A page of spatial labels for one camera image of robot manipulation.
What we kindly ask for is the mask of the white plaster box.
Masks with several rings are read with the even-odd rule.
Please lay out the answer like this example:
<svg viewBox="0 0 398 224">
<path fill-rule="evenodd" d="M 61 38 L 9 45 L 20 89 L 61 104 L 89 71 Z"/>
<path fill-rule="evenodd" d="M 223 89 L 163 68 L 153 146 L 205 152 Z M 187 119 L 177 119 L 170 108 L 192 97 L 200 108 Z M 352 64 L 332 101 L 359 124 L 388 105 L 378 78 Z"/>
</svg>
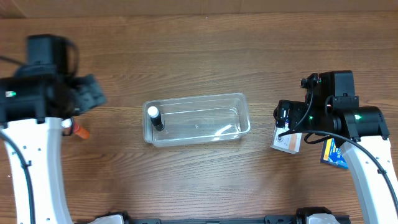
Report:
<svg viewBox="0 0 398 224">
<path fill-rule="evenodd" d="M 288 128 L 274 128 L 271 148 L 290 154 L 296 154 L 300 150 L 302 133 L 289 134 L 281 137 L 279 136 L 279 134 L 282 134 L 288 130 Z"/>
</svg>

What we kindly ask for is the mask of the orange bottle white cap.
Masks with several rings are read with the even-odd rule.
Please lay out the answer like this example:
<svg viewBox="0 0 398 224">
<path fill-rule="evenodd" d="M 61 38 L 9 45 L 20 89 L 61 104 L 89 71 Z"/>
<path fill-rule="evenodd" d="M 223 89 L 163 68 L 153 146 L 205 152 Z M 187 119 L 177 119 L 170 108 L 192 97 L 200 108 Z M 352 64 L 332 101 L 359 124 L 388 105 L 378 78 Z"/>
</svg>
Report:
<svg viewBox="0 0 398 224">
<path fill-rule="evenodd" d="M 82 125 L 78 124 L 73 118 L 64 119 L 61 122 L 63 127 L 63 136 L 71 136 L 73 134 L 77 135 L 82 139 L 88 139 L 90 133 Z"/>
</svg>

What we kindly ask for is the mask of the blue yellow box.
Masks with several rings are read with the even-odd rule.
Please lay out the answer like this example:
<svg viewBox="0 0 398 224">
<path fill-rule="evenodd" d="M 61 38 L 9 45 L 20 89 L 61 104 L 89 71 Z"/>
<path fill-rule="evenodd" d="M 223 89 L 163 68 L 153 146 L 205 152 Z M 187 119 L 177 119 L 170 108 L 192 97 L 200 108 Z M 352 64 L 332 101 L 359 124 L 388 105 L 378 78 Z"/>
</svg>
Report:
<svg viewBox="0 0 398 224">
<path fill-rule="evenodd" d="M 348 169 L 348 165 L 342 156 L 340 148 L 336 147 L 334 139 L 324 141 L 320 162 L 342 169 Z"/>
</svg>

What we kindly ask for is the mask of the black bottle white cap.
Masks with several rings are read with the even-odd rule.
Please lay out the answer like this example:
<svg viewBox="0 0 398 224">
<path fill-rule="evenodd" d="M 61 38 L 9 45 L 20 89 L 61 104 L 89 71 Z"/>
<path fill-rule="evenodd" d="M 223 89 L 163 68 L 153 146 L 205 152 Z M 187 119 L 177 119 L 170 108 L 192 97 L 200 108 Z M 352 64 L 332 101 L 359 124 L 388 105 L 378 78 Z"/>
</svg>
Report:
<svg viewBox="0 0 398 224">
<path fill-rule="evenodd" d="M 150 106 L 147 110 L 147 114 L 150 117 L 153 127 L 155 127 L 157 131 L 162 131 L 164 129 L 164 124 L 159 109 L 155 106 Z"/>
</svg>

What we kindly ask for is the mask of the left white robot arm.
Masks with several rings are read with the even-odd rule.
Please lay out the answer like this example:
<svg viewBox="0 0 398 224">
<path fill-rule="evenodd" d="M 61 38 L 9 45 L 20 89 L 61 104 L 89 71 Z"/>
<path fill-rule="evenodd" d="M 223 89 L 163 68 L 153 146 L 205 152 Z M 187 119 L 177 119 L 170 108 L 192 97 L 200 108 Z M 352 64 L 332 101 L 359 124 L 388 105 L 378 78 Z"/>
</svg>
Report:
<svg viewBox="0 0 398 224">
<path fill-rule="evenodd" d="M 62 121 L 106 102 L 93 75 L 1 79 L 1 139 L 18 223 L 71 223 L 60 161 Z"/>
</svg>

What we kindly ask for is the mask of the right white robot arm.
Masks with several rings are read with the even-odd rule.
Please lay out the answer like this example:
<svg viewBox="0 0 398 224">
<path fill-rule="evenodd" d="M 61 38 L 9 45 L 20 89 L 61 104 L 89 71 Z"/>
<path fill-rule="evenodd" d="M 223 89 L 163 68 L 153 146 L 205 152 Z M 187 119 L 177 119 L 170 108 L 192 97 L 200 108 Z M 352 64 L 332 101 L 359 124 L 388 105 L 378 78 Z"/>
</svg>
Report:
<svg viewBox="0 0 398 224">
<path fill-rule="evenodd" d="M 324 103 L 279 101 L 275 125 L 285 135 L 306 133 L 334 139 L 348 165 L 366 223 L 397 223 L 397 177 L 390 132 L 381 110 L 360 107 L 357 98 Z"/>
</svg>

